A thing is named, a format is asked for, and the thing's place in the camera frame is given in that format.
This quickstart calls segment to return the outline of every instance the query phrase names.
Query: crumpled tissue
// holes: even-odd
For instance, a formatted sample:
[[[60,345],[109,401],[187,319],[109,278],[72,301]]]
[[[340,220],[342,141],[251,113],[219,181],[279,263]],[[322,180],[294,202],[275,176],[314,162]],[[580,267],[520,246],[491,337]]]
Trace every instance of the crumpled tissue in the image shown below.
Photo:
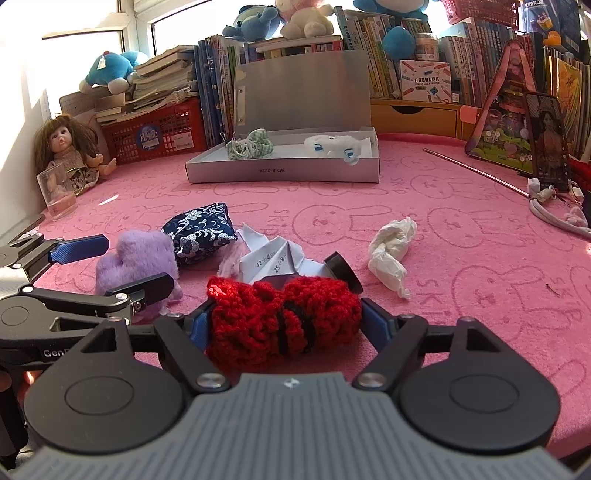
[[[410,217],[393,220],[376,233],[368,248],[368,268],[371,273],[400,298],[407,300],[410,291],[403,283],[407,271],[400,261],[406,255],[416,231],[417,223]]]

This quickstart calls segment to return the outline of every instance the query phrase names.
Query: black stripe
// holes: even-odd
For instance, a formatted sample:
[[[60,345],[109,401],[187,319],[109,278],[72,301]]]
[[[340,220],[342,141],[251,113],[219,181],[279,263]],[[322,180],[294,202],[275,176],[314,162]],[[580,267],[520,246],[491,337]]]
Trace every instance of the black stripe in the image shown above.
[[[285,333],[285,317],[283,316],[282,309],[277,312],[277,323],[279,329],[277,330],[277,344],[279,346],[279,353],[283,356],[287,356],[289,353],[289,347],[287,345],[287,334]]]
[[[292,301],[285,302],[283,304],[283,308],[293,312],[294,315],[300,320],[301,329],[304,330],[304,336],[308,341],[308,345],[306,345],[306,348],[304,348],[302,353],[308,353],[310,350],[312,350],[314,341],[316,340],[316,328],[314,327],[314,322],[312,322],[312,317],[307,315],[302,308],[298,307]]]

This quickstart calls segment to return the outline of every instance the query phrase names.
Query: green checkered cloth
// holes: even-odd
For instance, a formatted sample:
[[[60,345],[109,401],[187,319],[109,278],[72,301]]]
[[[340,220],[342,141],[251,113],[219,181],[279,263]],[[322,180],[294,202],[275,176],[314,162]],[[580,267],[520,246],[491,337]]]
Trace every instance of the green checkered cloth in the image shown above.
[[[273,143],[269,140],[267,130],[259,128],[248,134],[245,140],[230,140],[226,144],[229,160],[246,160],[262,158],[273,153]]]

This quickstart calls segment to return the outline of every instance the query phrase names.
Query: white cable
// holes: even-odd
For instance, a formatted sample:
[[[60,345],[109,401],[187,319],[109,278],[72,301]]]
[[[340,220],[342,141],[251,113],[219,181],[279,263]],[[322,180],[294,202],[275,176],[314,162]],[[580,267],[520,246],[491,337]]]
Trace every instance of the white cable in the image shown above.
[[[538,199],[530,199],[530,211],[540,220],[543,220],[546,223],[555,226],[556,228],[575,233],[576,235],[580,235],[591,241],[591,229],[581,226],[574,226],[565,222],[564,220],[559,219],[556,215],[553,215],[544,207],[542,207]]]

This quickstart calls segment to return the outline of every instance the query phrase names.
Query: sticker on basket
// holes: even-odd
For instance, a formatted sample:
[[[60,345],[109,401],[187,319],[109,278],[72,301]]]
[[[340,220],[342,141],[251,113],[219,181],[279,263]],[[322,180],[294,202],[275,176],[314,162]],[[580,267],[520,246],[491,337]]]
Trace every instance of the sticker on basket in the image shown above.
[[[135,143],[142,150],[154,150],[158,148],[162,139],[160,129],[155,125],[146,125],[138,131]]]
[[[182,134],[171,135],[170,139],[173,141],[175,150],[182,150],[183,148],[193,148],[193,136],[191,132],[185,132]]]

